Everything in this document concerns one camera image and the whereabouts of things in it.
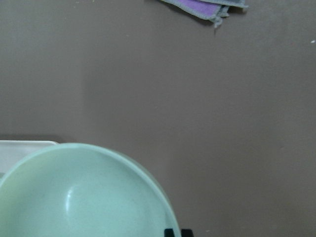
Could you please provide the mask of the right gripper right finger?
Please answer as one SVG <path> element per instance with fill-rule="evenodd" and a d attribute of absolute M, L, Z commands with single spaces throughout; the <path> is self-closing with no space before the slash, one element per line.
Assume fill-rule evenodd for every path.
<path fill-rule="evenodd" d="M 181 237 L 194 237 L 194 233 L 192 229 L 182 229 Z"/>

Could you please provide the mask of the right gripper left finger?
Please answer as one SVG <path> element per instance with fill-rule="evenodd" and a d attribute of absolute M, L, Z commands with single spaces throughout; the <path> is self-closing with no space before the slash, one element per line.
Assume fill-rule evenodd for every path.
<path fill-rule="evenodd" d="M 164 230 L 164 237 L 174 237 L 174 230 L 173 229 L 165 229 Z"/>

